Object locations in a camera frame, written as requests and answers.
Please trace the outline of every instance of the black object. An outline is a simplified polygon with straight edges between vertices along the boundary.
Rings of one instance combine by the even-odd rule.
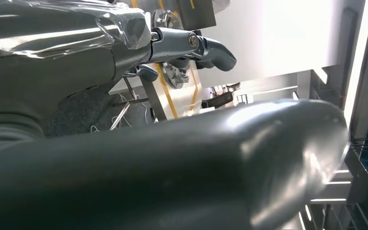
[[[163,32],[164,28],[158,28],[158,30]],[[175,56],[171,49],[167,48],[167,46],[165,46],[160,52],[165,52],[165,54],[168,54],[171,59],[174,58],[173,61],[168,62],[178,68],[181,66],[186,66],[188,64],[188,60],[195,60],[197,69],[210,69],[216,67],[222,71],[229,71],[235,67],[237,62],[235,56],[222,43],[202,36],[198,36],[198,40],[198,48],[191,54],[186,55],[186,58]],[[164,57],[151,60],[155,62],[167,61]]]
[[[240,89],[241,88],[241,83],[240,82],[238,82],[238,83],[235,83],[235,84],[232,84],[232,85],[226,85],[226,88],[228,88],[228,91],[230,91],[230,92],[234,92],[234,91],[236,91],[236,90],[238,90],[238,89]]]
[[[194,30],[193,31],[197,36],[202,36],[202,33],[200,30]]]
[[[0,230],[272,230],[325,187],[317,164],[333,172],[348,143],[342,112],[319,101],[46,140],[34,126],[0,123]]]
[[[217,25],[212,0],[177,0],[185,30],[199,30]]]
[[[210,108],[215,107],[219,108],[223,105],[228,104],[229,102],[233,101],[233,95],[232,92],[225,92],[221,95],[218,95],[214,98],[203,100],[201,103],[202,108]]]
[[[0,113],[24,114],[35,119],[50,117],[57,109],[58,103],[67,96],[109,81],[119,81],[128,69],[141,64],[164,62],[182,56],[185,56],[186,60],[202,60],[203,65],[216,65],[224,71],[236,64],[233,54],[224,46],[217,44],[217,41],[198,37],[198,46],[189,45],[189,36],[195,35],[190,31],[155,28],[154,33],[159,36],[159,39],[150,41],[149,34],[146,44],[146,36],[143,35],[146,34],[144,32],[147,29],[146,21],[144,15],[138,12],[114,16],[128,21],[126,24],[132,25],[135,29],[139,28],[139,31],[128,32],[133,33],[130,36],[134,38],[136,38],[134,35],[143,35],[144,38],[140,43],[146,44],[145,46],[131,49],[121,40],[114,39],[113,44],[104,41],[106,45],[90,45],[86,48],[81,47],[80,40],[88,35],[94,38],[104,36],[91,12],[59,11],[57,8],[30,7],[27,4],[15,5],[16,7],[11,8],[7,4],[11,6],[9,1],[0,4],[0,10],[17,16],[15,19],[0,18],[0,37],[12,41],[8,43],[10,45],[22,41],[18,37],[30,37],[34,30],[39,34],[44,34],[45,31],[42,30],[48,28],[59,34],[64,30],[73,33],[70,38],[42,37],[33,42],[25,42],[21,44],[24,50],[12,55],[0,50]],[[24,21],[34,22],[34,20],[39,23],[24,26]],[[103,24],[101,26],[114,26],[106,20],[103,20]],[[86,30],[93,31],[94,34],[87,33]],[[116,30],[107,31],[107,33],[110,32],[117,33]],[[63,41],[64,37],[79,42],[71,45],[62,44],[69,42]],[[38,53],[40,56],[19,55],[40,49],[47,44],[55,45],[50,47],[50,51]]]
[[[138,65],[131,68],[124,74],[124,77],[141,77],[146,81],[155,81],[158,77],[158,72],[148,65]]]

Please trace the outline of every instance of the plastic wrap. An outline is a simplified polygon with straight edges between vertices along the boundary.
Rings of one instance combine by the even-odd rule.
[[[177,11],[175,0],[115,0],[114,2],[124,2],[132,7],[139,7],[147,12],[153,12],[157,9]],[[214,13],[218,13],[226,9],[230,0],[212,0]]]
[[[143,10],[98,0],[0,0],[0,57],[57,58],[119,43],[150,43]]]

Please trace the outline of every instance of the metal rod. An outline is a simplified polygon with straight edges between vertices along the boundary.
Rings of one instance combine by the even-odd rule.
[[[143,103],[143,102],[148,102],[148,101],[149,101],[148,98],[140,98],[140,99],[137,99],[137,100],[130,100],[130,101],[126,101],[126,102],[129,102],[131,104],[137,104],[137,103]],[[125,104],[126,102],[114,103],[114,104],[112,104],[112,106],[115,107],[115,106],[118,106],[118,105]]]
[[[334,207],[332,207],[332,205],[331,205],[331,212],[335,215],[335,218],[336,218],[336,220],[338,222],[338,225],[339,225],[340,230],[344,230],[344,228],[342,227],[342,223],[339,220],[338,215],[336,214],[335,209],[334,209]]]
[[[123,77],[123,80],[126,83],[126,86],[127,86],[127,89],[129,90],[130,95],[132,95],[133,99],[136,101],[138,97],[136,96],[135,91],[133,91],[132,86],[130,85],[129,81],[127,80],[126,77]]]
[[[122,117],[126,114],[127,109],[130,107],[130,103],[126,102],[125,106],[123,107],[122,111],[120,112],[120,114],[118,115],[118,117],[116,118],[116,120],[114,121],[114,123],[112,124],[111,128],[109,130],[114,130],[116,128],[116,126],[119,124],[119,122],[122,120]]]
[[[353,220],[353,216],[352,216],[352,214],[350,214],[349,209],[348,209],[346,206],[344,206],[344,210],[345,210],[345,211],[346,211],[346,213],[349,215],[350,220],[351,220],[351,222],[352,222],[353,227],[355,228],[355,230],[359,230],[359,229],[357,228],[357,226],[356,226],[355,221]]]
[[[366,225],[368,226],[368,219],[366,218],[365,214],[363,213],[362,208],[359,206],[358,203],[356,203],[356,206],[357,206],[357,209],[359,209],[359,212],[362,215],[363,220],[366,222]]]

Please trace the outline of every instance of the white cable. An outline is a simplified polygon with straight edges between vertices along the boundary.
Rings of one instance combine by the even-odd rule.
[[[141,103],[142,104],[142,106],[143,107],[145,107],[145,121],[146,121],[146,124],[149,124],[148,122],[147,122],[147,107],[145,106],[145,104],[144,103]]]
[[[121,97],[121,100],[122,100],[122,102],[126,102],[127,101],[127,99],[126,99],[126,97],[124,97],[122,94],[120,94],[120,93],[118,93],[119,94],[119,96]],[[113,123],[114,122],[114,119],[115,118],[117,118],[118,116],[114,116],[114,117],[112,117],[111,118],[111,122]],[[123,120],[126,122],[126,124],[129,126],[129,127],[132,127],[131,126],[131,124],[126,120],[126,118],[125,118],[125,116],[122,116],[122,118],[123,118]]]
[[[91,131],[91,133],[100,132],[99,129],[96,126],[91,126],[90,131]]]

